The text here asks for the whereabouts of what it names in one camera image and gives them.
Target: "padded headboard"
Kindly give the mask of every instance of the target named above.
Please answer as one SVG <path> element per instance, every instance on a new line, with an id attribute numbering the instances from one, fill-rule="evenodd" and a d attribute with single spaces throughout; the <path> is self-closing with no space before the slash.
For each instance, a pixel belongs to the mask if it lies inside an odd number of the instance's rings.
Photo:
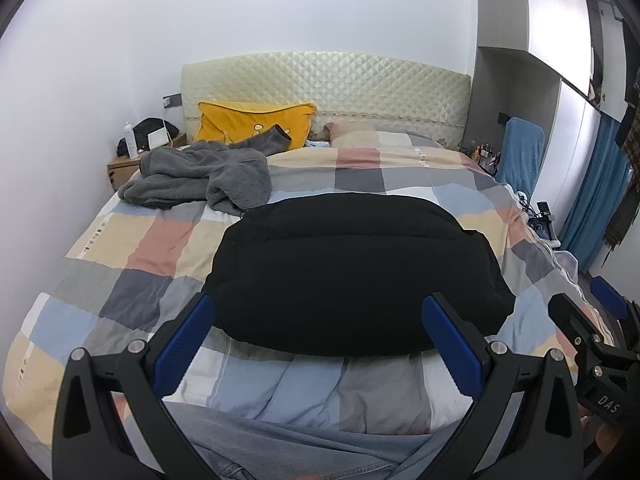
<path id="1" fill-rule="evenodd" d="M 423 63 L 340 52 L 269 52 L 182 68 L 188 137 L 200 127 L 200 101 L 313 102 L 312 132 L 336 117 L 366 118 L 456 148 L 469 108 L 466 74 Z"/>

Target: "screw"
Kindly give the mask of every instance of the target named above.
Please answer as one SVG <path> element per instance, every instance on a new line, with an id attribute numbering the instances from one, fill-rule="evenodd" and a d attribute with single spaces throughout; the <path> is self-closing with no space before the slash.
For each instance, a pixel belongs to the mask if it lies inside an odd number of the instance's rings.
<path id="1" fill-rule="evenodd" d="M 84 357 L 84 354 L 86 354 L 86 352 L 84 351 L 84 348 L 76 348 L 71 352 L 71 359 L 73 361 L 79 361 Z"/>
<path id="2" fill-rule="evenodd" d="M 562 361 L 562 359 L 564 359 L 564 354 L 562 353 L 562 351 L 558 348 L 552 348 L 549 351 L 549 355 L 551 355 L 551 358 L 554 361 Z"/>
<path id="3" fill-rule="evenodd" d="M 507 353 L 507 345 L 505 345 L 502 341 L 494 341 L 491 343 L 491 351 L 495 354 L 502 355 Z"/>
<path id="4" fill-rule="evenodd" d="M 127 350 L 129 350 L 129 352 L 131 352 L 132 354 L 139 354 L 145 349 L 145 346 L 146 346 L 146 343 L 142 341 L 142 339 L 134 339 L 127 346 Z"/>

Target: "water bottle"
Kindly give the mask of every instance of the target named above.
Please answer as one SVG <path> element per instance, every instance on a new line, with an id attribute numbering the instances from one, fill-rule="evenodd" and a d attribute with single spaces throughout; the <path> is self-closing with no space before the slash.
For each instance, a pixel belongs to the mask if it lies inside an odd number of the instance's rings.
<path id="1" fill-rule="evenodd" d="M 133 126 L 129 124 L 129 121 L 124 125 L 124 139 L 127 143 L 129 158 L 136 158 L 138 156 L 138 146 L 136 144 L 136 136 L 133 134 Z"/>

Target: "black backpack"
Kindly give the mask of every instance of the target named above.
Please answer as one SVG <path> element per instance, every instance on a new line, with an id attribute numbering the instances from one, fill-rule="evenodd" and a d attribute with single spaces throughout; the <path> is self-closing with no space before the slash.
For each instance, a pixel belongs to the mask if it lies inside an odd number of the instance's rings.
<path id="1" fill-rule="evenodd" d="M 141 123 L 138 123 L 133 127 L 133 135 L 136 137 L 136 145 L 139 150 L 149 151 L 149 137 L 148 134 L 152 134 L 154 131 L 159 130 L 166 124 L 166 130 L 169 132 L 169 138 L 175 139 L 178 136 L 178 128 L 173 126 L 169 121 L 162 122 L 162 119 L 157 117 L 148 117 Z M 129 155 L 127 151 L 127 142 L 124 137 L 118 142 L 118 148 L 116 150 L 118 156 Z"/>
<path id="2" fill-rule="evenodd" d="M 482 233 L 428 200 L 364 193 L 250 209 L 223 235 L 202 291 L 232 338 L 325 356 L 434 348 L 421 317 L 434 292 L 485 336 L 515 302 Z"/>

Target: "nightstand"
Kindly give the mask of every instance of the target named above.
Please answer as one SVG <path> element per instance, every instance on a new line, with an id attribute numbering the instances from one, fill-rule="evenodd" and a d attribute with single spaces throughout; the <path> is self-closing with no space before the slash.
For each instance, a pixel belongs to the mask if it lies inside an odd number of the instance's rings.
<path id="1" fill-rule="evenodd" d="M 187 134 L 180 134 L 174 139 L 174 148 L 180 148 L 187 144 Z M 148 152 L 142 152 L 136 158 L 129 158 L 127 155 L 119 156 L 107 164 L 107 174 L 114 191 L 117 191 L 138 170 L 140 159 L 145 153 Z"/>

